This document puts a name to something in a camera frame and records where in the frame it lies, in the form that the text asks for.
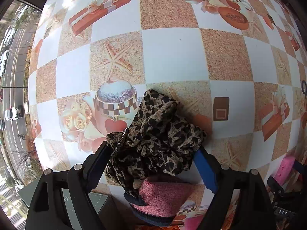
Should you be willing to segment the pink sponge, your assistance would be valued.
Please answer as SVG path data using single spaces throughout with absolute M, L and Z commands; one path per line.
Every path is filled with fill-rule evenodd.
M 280 186 L 282 186 L 285 183 L 286 179 L 288 178 L 292 170 L 294 163 L 295 163 L 294 156 L 287 156 L 281 161 L 281 164 L 274 176 L 274 179 Z

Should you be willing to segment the pink navy sock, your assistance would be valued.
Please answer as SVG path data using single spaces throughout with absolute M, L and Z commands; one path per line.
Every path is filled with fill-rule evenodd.
M 124 193 L 133 213 L 154 226 L 169 226 L 195 186 L 173 176 L 146 178 L 135 195 Z

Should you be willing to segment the leopard print scarf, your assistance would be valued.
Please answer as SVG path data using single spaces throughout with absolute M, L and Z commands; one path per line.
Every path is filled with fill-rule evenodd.
M 106 136 L 113 153 L 106 176 L 138 197 L 135 180 L 189 170 L 207 134 L 178 114 L 178 102 L 153 89 L 145 92 L 130 126 Z

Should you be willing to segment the dark green box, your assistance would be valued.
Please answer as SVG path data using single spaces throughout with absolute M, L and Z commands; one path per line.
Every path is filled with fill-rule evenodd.
M 18 195 L 27 207 L 30 207 L 31 200 L 34 196 L 34 192 L 38 183 L 39 179 L 36 179 L 18 192 Z M 81 229 L 73 207 L 73 203 L 71 201 L 69 190 L 63 188 L 62 193 L 72 229 Z M 118 211 L 115 202 L 110 195 L 89 193 L 88 196 L 105 229 L 122 229 L 124 226 L 124 219 L 120 215 L 120 212 Z M 53 224 L 54 221 L 51 220 L 50 216 L 48 216 L 46 220 L 41 216 L 32 218 L 30 223 L 34 223 L 35 226 L 30 227 L 27 224 L 26 229 L 59 229 Z

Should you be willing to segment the checkered printed tablecloth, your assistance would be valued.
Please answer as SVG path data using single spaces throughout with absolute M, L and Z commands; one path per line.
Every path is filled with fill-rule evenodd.
M 128 127 L 147 89 L 213 131 L 206 149 L 266 181 L 306 163 L 306 46 L 279 0 L 48 0 L 29 107 L 44 169 L 82 163 Z

